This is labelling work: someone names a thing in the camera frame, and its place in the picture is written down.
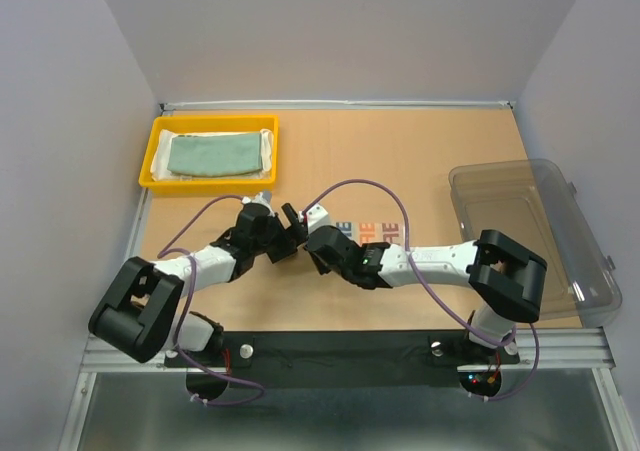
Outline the orange and green printed towel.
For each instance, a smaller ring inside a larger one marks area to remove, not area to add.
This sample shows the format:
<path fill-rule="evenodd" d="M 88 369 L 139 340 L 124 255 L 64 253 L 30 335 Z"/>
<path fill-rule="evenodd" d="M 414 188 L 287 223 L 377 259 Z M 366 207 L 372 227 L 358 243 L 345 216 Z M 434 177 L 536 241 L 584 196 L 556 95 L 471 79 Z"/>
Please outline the orange and green printed towel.
<path fill-rule="evenodd" d="M 405 228 L 402 223 L 338 221 L 334 225 L 360 246 L 377 242 L 399 246 L 405 243 Z"/>

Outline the light teal towel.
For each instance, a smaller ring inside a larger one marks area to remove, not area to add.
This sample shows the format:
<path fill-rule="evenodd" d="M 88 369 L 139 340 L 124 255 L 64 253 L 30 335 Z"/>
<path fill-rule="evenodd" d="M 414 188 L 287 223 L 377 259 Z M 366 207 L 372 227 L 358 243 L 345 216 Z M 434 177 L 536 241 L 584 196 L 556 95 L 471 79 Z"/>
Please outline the light teal towel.
<path fill-rule="evenodd" d="M 259 133 L 180 135 L 170 146 L 167 169 L 176 175 L 217 178 L 262 170 Z"/>

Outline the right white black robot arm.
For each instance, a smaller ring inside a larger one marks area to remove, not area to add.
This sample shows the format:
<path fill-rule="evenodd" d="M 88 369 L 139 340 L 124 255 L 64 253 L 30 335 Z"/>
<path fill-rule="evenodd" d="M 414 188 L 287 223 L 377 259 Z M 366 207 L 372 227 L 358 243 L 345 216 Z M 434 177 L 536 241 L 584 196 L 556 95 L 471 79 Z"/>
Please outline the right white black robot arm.
<path fill-rule="evenodd" d="M 434 285 L 465 287 L 483 300 L 466 321 L 432 299 L 456 321 L 467 326 L 460 337 L 463 355 L 482 361 L 512 337 L 518 323 L 540 319 L 547 262 L 497 230 L 457 245 L 413 247 L 389 243 L 359 245 L 335 226 L 313 231 L 305 245 L 318 271 L 334 272 L 362 289 L 399 288 L 421 284 L 429 294 Z"/>

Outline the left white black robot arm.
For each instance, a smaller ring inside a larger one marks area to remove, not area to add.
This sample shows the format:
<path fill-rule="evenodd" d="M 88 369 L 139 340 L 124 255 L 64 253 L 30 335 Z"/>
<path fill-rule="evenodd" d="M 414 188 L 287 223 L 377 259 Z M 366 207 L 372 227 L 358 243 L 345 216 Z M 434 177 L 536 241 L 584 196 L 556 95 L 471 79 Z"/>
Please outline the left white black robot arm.
<path fill-rule="evenodd" d="M 176 329 L 175 313 L 183 294 L 232 282 L 265 254 L 273 263 L 293 256 L 307 239 L 306 218 L 286 203 L 284 226 L 265 202 L 248 200 L 235 225 L 197 252 L 150 262 L 124 262 L 88 323 L 89 332 L 137 362 L 149 361 Z"/>

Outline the white terry towel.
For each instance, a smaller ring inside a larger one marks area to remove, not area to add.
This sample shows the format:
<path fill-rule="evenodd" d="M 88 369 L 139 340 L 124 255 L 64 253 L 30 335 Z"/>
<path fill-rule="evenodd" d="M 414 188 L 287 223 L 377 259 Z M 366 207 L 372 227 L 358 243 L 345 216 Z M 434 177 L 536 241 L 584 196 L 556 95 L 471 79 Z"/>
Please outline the white terry towel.
<path fill-rule="evenodd" d="M 259 133 L 262 138 L 262 163 L 263 168 L 261 171 L 257 173 L 245 174 L 245 175 L 237 175 L 237 176 L 225 176 L 225 177 L 217 177 L 217 178 L 200 178 L 200 177 L 191 177 L 184 175 L 176 175 L 171 173 L 167 169 L 167 163 L 169 158 L 169 151 L 172 140 L 176 136 L 180 135 L 229 135 L 231 133 Z M 152 179 L 155 182 L 164 182 L 164 181 L 187 181 L 187 180 L 207 180 L 207 179 L 266 179 L 271 175 L 271 172 L 274 169 L 275 165 L 275 137 L 274 133 L 269 129 L 261 129 L 257 132 L 205 132 L 205 133 L 186 133 L 186 134 L 178 134 L 167 129 L 163 129 L 159 135 L 158 146 L 156 151 L 153 154 L 150 171 Z"/>

